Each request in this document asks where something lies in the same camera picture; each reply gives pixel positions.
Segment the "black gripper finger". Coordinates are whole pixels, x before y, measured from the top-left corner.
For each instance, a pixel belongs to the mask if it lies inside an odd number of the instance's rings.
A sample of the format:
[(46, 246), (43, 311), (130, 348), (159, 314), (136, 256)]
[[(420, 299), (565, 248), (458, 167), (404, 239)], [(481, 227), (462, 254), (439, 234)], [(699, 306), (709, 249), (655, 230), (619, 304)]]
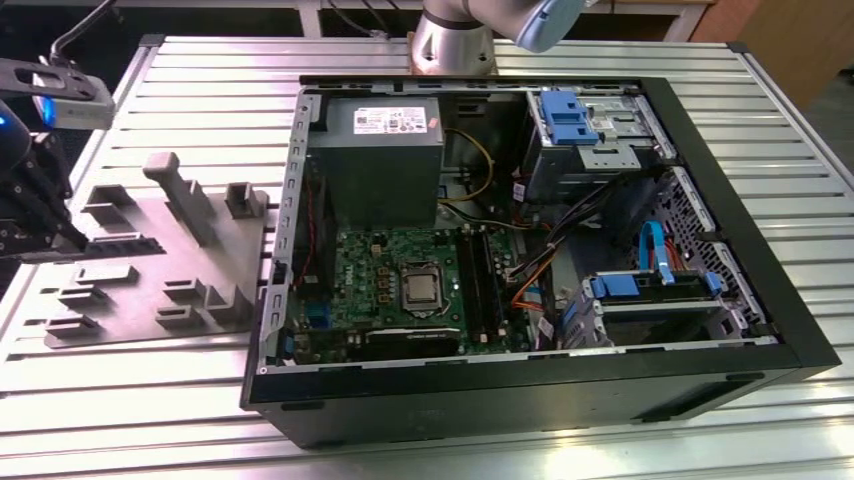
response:
[(60, 249), (83, 251), (88, 238), (75, 227), (67, 207), (74, 194), (70, 173), (59, 136), (52, 132), (32, 133), (25, 176), (37, 197), (37, 216), (48, 231), (62, 238)]
[(84, 252), (84, 234), (71, 222), (64, 205), (59, 212), (36, 202), (28, 208), (1, 200), (1, 257), (16, 260), (67, 260)]

